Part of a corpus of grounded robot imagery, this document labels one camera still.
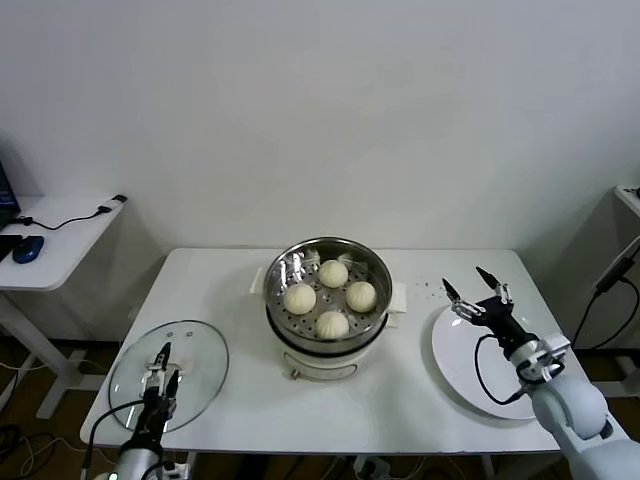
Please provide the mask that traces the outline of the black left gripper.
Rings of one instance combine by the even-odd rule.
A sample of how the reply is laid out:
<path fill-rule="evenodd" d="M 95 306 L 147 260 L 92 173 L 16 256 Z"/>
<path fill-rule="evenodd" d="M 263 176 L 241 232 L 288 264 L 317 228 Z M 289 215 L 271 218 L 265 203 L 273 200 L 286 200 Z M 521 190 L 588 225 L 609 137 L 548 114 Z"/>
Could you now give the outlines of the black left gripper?
<path fill-rule="evenodd" d="M 147 384 L 163 385 L 171 354 L 171 343 L 166 342 L 147 366 Z M 134 449 L 161 450 L 161 439 L 166 423 L 175 411 L 175 398 L 181 376 L 174 371 L 165 387 L 165 395 L 159 387 L 148 388 L 143 395 L 143 410 L 138 416 L 130 447 Z"/>

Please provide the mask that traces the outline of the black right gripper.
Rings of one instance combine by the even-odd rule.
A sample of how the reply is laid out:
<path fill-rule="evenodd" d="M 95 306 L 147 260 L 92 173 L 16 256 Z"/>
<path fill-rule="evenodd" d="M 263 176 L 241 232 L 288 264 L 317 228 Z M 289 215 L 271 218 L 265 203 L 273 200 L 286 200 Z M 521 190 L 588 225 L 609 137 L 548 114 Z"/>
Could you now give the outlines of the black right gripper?
<path fill-rule="evenodd" d="M 487 327 L 493 333 L 504 351 L 516 351 L 530 341 L 530 333 L 512 315 L 514 302 L 510 287 L 485 269 L 479 266 L 475 269 L 493 295 L 477 304 L 470 303 L 443 278 L 442 284 L 451 302 L 451 309 L 465 320 L 480 319 L 479 325 Z"/>

